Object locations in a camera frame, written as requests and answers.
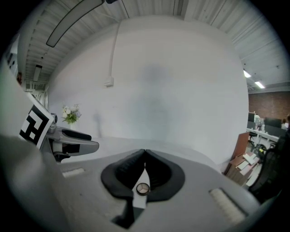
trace ceiling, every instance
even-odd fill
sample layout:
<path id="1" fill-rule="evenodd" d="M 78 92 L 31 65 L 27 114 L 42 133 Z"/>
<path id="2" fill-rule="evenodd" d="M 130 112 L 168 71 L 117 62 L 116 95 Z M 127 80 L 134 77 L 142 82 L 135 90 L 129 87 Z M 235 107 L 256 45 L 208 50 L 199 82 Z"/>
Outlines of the ceiling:
<path id="1" fill-rule="evenodd" d="M 287 55 L 271 25 L 245 0 L 118 0 L 106 2 L 77 21 L 52 48 L 46 42 L 61 19 L 81 0 L 44 1 L 20 39 L 26 43 L 18 54 L 19 71 L 33 80 L 35 66 L 42 65 L 38 82 L 48 83 L 61 60 L 80 42 L 104 27 L 142 15 L 175 15 L 199 20 L 228 34 L 241 59 L 249 93 L 290 91 Z M 260 81 L 261 90 L 254 82 Z"/>

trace white table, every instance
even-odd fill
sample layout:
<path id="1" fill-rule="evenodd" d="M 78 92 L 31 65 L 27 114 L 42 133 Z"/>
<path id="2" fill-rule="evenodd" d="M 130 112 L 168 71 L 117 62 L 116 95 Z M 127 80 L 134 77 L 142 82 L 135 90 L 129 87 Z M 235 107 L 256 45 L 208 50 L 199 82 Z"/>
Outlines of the white table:
<path id="1" fill-rule="evenodd" d="M 260 131 L 260 130 L 254 130 L 254 129 L 247 128 L 246 131 L 247 132 L 253 132 L 253 133 L 256 133 L 257 134 L 257 137 L 256 137 L 255 142 L 254 142 L 254 146 L 257 146 L 257 144 L 260 143 L 262 136 L 264 138 L 269 139 L 269 140 L 272 140 L 274 142 L 277 142 L 279 140 L 278 137 L 273 136 L 273 135 L 269 135 L 269 134 L 267 134 L 267 133 L 265 133 L 263 131 Z"/>

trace circular button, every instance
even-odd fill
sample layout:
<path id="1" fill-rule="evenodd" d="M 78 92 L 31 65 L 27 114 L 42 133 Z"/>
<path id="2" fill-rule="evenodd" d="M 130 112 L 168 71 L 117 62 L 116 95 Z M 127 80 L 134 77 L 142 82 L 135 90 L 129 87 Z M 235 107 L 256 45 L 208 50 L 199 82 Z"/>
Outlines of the circular button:
<path id="1" fill-rule="evenodd" d="M 150 192 L 150 187 L 146 183 L 140 183 L 137 185 L 136 191 L 140 196 L 146 196 Z"/>

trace computer monitor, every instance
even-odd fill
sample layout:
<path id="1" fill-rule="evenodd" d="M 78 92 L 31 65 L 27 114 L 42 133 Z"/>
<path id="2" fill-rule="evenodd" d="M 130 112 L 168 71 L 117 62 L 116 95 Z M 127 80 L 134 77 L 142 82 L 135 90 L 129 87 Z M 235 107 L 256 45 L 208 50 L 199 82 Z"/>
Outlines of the computer monitor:
<path id="1" fill-rule="evenodd" d="M 254 113 L 249 113 L 248 121 L 254 122 L 254 119 L 255 119 L 255 114 Z"/>
<path id="2" fill-rule="evenodd" d="M 266 117 L 264 120 L 265 125 L 274 126 L 281 128 L 282 120 L 278 118 L 268 118 Z"/>

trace flower vase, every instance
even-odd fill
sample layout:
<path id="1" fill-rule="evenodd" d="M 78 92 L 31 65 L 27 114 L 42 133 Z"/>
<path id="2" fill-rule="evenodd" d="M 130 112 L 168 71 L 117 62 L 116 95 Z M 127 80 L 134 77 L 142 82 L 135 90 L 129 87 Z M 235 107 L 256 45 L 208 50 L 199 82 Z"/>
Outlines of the flower vase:
<path id="1" fill-rule="evenodd" d="M 71 127 L 71 130 L 73 130 L 73 131 L 77 131 L 77 130 L 78 130 L 77 122 L 71 123 L 71 124 L 70 124 L 70 127 Z"/>

